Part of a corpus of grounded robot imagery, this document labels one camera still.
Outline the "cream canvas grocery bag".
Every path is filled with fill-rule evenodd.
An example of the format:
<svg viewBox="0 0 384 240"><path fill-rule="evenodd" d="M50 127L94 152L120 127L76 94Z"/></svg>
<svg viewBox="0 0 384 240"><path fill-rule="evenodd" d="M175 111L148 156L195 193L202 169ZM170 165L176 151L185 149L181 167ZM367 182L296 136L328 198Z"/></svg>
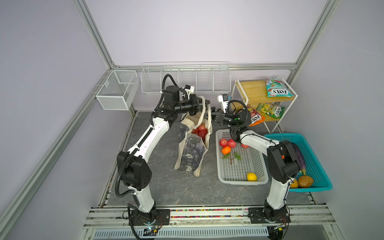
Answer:
<svg viewBox="0 0 384 240"><path fill-rule="evenodd" d="M174 169L199 177L201 173L204 155L209 149L209 141L213 132L211 105L208 100L201 96L206 104L196 115L185 114L179 129L178 158ZM192 131L201 124L205 124L207 135L202 138Z"/></svg>

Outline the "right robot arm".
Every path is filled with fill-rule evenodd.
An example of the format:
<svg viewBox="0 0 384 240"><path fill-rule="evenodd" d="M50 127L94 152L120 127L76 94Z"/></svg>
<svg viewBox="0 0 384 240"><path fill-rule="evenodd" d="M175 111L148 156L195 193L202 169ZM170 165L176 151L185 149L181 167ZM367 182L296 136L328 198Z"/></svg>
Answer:
<svg viewBox="0 0 384 240"><path fill-rule="evenodd" d="M286 198L291 184L300 171L293 144L289 141L271 140L251 130L251 113L239 100L229 101L225 112L210 111L207 113L207 119L211 123L229 128L231 137L236 143L250 146L268 158L272 183L261 217L268 223L275 223L278 220L289 223L290 212Z"/></svg>

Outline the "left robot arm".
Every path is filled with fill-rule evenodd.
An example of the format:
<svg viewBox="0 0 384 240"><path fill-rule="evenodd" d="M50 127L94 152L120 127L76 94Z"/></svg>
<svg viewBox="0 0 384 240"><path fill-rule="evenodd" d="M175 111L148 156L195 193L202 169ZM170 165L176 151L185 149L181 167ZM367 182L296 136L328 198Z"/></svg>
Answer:
<svg viewBox="0 0 384 240"><path fill-rule="evenodd" d="M115 195L118 198L133 196L136 204L128 205L128 213L133 213L140 223L153 224L157 218L156 202L149 187L152 171L148 165L154 148L180 114L200 115L201 123L210 110L210 101L194 94L191 86L181 88L172 75L164 76L161 98L151 114L150 125L128 151L117 155Z"/></svg>

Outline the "orange Fox's candy bag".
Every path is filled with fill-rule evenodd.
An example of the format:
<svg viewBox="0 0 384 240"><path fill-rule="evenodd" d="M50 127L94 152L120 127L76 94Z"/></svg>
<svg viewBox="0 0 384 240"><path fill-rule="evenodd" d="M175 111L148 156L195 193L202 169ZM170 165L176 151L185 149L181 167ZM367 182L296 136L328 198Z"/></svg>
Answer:
<svg viewBox="0 0 384 240"><path fill-rule="evenodd" d="M265 121L265 117L263 117L260 113L258 113L253 107L251 107L250 105L247 105L247 108L251 114L251 124L249 124L250 127L256 126Z"/></svg>

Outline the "green Fox's candy bag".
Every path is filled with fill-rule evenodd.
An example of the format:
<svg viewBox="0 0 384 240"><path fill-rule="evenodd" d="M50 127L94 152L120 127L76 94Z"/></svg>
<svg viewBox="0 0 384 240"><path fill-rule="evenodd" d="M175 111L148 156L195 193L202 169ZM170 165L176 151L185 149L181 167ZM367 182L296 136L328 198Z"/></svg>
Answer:
<svg viewBox="0 0 384 240"><path fill-rule="evenodd" d="M258 105L257 111L274 119L280 119L285 112L285 107L280 107L272 103L262 103Z"/></svg>

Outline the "teal Fox's candy bag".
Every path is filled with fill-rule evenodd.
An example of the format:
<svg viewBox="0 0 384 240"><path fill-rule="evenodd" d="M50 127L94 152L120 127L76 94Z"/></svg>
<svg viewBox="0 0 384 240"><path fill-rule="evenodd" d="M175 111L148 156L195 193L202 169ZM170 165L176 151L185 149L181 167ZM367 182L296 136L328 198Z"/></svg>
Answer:
<svg viewBox="0 0 384 240"><path fill-rule="evenodd" d="M287 88L287 86L283 83L283 81L278 78L269 78L266 80L266 90L267 97L293 97L293 94Z"/></svg>

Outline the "orange tangerine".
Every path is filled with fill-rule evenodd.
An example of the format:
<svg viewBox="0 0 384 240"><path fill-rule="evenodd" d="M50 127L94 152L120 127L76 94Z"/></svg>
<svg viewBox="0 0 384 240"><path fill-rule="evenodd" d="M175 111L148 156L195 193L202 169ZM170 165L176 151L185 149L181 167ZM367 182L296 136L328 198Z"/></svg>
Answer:
<svg viewBox="0 0 384 240"><path fill-rule="evenodd" d="M226 146L222 148L222 154L223 155L228 155L231 152L232 148L230 146Z"/></svg>

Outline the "green leafy twig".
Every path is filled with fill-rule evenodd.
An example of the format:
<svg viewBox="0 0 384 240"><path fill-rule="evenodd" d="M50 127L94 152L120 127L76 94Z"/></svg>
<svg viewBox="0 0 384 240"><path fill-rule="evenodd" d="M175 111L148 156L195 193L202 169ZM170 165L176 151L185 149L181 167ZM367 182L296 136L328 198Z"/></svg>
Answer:
<svg viewBox="0 0 384 240"><path fill-rule="evenodd" d="M236 152L223 155L223 160L229 161L230 165L233 165L236 161L241 161L242 156Z"/></svg>

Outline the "white plastic fruit basket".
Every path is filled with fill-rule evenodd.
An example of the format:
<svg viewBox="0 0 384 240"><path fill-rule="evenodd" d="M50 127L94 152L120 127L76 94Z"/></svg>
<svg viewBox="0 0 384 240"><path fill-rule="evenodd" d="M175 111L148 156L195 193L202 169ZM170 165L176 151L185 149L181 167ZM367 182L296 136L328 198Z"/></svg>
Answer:
<svg viewBox="0 0 384 240"><path fill-rule="evenodd" d="M223 160L220 140L231 138L229 130L217 130L215 133L218 178L224 184L230 185L264 185L269 181L268 171L263 154L251 147L243 149L240 144L231 150L242 156L241 161L230 165L229 161ZM247 181L247 173L255 173L258 177L256 182Z"/></svg>

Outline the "yellow lemon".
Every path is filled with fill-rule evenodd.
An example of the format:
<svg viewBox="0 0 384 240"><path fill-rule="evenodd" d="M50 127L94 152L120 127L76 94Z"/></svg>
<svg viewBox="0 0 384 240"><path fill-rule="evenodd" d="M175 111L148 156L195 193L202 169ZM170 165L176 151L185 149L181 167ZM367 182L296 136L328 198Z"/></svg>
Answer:
<svg viewBox="0 0 384 240"><path fill-rule="evenodd" d="M258 180L258 177L255 173L247 173L247 181L256 182L257 180Z"/></svg>

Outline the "purple eggplant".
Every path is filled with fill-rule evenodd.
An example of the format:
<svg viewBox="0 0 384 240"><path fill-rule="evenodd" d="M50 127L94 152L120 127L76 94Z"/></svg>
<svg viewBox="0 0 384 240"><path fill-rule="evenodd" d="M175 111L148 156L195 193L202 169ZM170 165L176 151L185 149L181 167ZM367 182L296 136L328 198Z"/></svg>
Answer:
<svg viewBox="0 0 384 240"><path fill-rule="evenodd" d="M292 145L293 145L295 153L298 157L298 162L300 165L301 173L303 175L306 175L307 174L307 165L306 165L306 162L304 160L304 156L303 156L302 152L300 151L299 147L295 143L292 143Z"/></svg>

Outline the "yellow orange squash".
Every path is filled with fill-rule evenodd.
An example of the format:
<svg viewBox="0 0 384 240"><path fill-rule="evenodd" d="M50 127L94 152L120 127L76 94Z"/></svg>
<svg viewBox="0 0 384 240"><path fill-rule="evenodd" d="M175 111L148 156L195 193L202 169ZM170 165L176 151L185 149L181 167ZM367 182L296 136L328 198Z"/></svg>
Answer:
<svg viewBox="0 0 384 240"><path fill-rule="evenodd" d="M290 184L290 188L291 189L297 189L299 187L299 184L298 184L298 181L297 179L294 179L291 184Z"/></svg>

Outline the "brown potato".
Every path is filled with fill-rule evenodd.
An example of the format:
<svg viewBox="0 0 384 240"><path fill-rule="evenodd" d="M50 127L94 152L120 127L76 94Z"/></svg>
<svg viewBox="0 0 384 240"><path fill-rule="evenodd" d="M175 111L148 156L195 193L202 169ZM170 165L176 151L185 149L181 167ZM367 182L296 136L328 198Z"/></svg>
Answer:
<svg viewBox="0 0 384 240"><path fill-rule="evenodd" d="M300 176L298 179L298 186L300 188L309 188L313 185L313 183L314 179L307 175Z"/></svg>

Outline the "teal plastic vegetable basket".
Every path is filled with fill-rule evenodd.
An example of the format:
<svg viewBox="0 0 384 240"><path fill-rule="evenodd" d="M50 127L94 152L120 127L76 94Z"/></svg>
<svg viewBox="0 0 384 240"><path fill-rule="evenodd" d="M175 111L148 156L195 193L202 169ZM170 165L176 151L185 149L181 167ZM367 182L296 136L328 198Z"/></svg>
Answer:
<svg viewBox="0 0 384 240"><path fill-rule="evenodd" d="M309 188L290 188L290 192L324 192L332 189L333 185L330 179L304 136L296 133L283 133L266 134L265 137L280 142L287 140L295 143L304 157L307 175L314 180L314 183Z"/></svg>

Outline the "small white mesh wall basket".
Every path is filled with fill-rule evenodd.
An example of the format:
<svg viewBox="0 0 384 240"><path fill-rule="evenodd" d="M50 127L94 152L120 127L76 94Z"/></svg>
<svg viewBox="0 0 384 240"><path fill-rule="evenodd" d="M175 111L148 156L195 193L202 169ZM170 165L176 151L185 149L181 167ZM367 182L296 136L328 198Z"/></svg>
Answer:
<svg viewBox="0 0 384 240"><path fill-rule="evenodd" d="M96 97L104 110L129 111L138 88L136 71L112 70Z"/></svg>

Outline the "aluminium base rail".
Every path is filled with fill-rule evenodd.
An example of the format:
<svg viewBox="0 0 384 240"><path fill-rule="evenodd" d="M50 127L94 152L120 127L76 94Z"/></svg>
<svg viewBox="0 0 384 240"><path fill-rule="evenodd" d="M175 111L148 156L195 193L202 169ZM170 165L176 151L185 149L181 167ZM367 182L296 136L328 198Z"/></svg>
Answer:
<svg viewBox="0 0 384 240"><path fill-rule="evenodd" d="M293 233L295 226L319 225L326 239L344 237L326 205L295 205L288 207L274 222L262 219L259 206L165 207L159 208L155 223L133 220L130 226L126 208L91 209L80 235L81 240L143 240L216 239L267 237Z"/></svg>

